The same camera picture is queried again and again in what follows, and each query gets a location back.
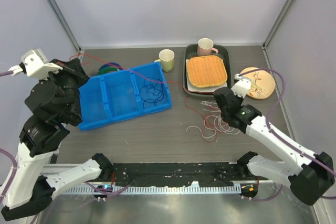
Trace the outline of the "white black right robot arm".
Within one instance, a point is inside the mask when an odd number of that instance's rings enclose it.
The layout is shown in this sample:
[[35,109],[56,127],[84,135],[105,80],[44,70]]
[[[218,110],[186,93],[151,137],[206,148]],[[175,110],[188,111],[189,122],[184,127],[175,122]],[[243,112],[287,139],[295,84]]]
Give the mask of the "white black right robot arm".
[[255,107],[243,104],[243,96],[228,87],[213,94],[222,119],[229,126],[258,140],[281,160],[275,162],[255,152],[247,152],[237,161],[242,179],[260,176],[285,187],[302,203],[312,206],[335,183],[332,157],[317,154],[292,140],[269,123]]

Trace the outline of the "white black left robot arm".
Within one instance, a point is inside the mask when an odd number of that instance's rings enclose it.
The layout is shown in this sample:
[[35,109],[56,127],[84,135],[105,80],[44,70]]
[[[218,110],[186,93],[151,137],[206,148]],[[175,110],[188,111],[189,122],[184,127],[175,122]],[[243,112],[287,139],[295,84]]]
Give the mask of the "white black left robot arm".
[[79,89],[89,77],[78,58],[70,61],[54,59],[56,70],[40,77],[25,99],[32,116],[19,135],[16,158],[11,173],[2,184],[1,214],[6,221],[34,216],[69,188],[90,180],[107,181],[113,165],[101,153],[63,173],[44,176],[41,170],[70,133],[66,124],[82,122]]

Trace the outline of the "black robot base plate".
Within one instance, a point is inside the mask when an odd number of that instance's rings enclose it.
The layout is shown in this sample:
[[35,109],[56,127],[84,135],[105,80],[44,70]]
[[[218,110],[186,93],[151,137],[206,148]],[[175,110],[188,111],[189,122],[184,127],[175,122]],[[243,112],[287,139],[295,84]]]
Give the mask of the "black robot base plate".
[[229,186],[234,181],[266,180],[254,176],[236,163],[115,163],[106,179],[91,182],[115,182],[124,187],[188,187],[198,182],[201,187]]

